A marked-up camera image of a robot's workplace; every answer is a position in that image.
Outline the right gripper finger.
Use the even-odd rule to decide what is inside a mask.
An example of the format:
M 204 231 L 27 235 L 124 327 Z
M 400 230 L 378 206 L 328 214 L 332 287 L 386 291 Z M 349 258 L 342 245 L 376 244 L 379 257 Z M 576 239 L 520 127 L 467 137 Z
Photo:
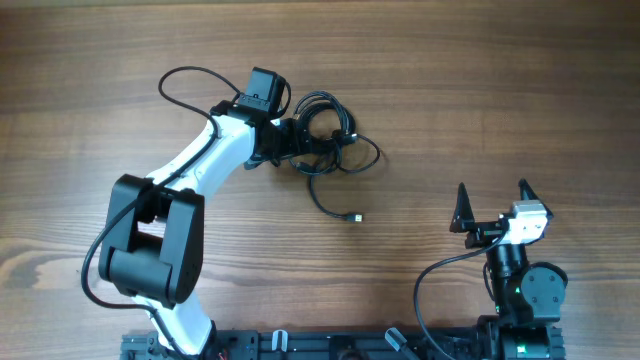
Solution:
M 475 228 L 475 217 L 468 192 L 465 184 L 461 182 L 458 186 L 456 206 L 452 215 L 449 231 L 452 233 L 463 233 L 473 231 Z
M 520 179 L 519 182 L 518 182 L 518 186 L 519 186 L 519 190 L 520 190 L 520 197 L 521 197 L 522 200 L 533 200 L 533 201 L 540 202 L 542 204 L 542 206 L 544 207 L 545 211 L 546 211 L 546 217 L 548 219 L 553 219 L 554 218 L 553 212 L 537 196 L 537 194 L 534 192 L 533 188 L 530 186 L 530 184 L 527 182 L 526 179 L 524 179 L 524 178 Z

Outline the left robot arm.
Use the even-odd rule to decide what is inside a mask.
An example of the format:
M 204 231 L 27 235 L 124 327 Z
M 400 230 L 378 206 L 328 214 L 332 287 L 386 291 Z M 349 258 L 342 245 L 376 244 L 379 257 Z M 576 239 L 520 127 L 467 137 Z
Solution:
M 129 308 L 149 315 L 171 359 L 226 356 L 194 291 L 205 205 L 236 168 L 277 165 L 295 154 L 295 131 L 282 118 L 290 99 L 282 76 L 255 67 L 246 90 L 206 112 L 203 131 L 171 162 L 145 177 L 125 174 L 113 186 L 105 227 L 82 266 L 82 289 L 95 304 L 109 305 L 89 286 L 97 257 L 99 276 L 131 298 Z

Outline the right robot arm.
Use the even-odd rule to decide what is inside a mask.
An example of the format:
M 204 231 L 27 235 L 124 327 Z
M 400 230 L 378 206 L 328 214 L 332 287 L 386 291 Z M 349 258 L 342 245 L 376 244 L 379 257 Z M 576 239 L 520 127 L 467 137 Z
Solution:
M 478 319 L 482 359 L 559 360 L 566 357 L 556 326 L 566 298 L 568 276 L 549 262 L 532 263 L 527 247 L 542 240 L 553 213 L 524 179 L 520 199 L 495 221 L 475 219 L 464 184 L 458 186 L 450 231 L 465 233 L 465 247 L 486 255 L 484 277 L 496 306 Z

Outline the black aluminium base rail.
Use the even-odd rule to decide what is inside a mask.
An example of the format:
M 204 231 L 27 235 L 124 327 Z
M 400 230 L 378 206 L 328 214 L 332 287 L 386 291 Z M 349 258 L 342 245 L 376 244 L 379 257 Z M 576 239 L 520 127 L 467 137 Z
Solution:
M 220 331 L 199 359 L 565 359 L 559 328 L 497 329 L 490 324 L 431 332 L 439 349 L 420 333 Z

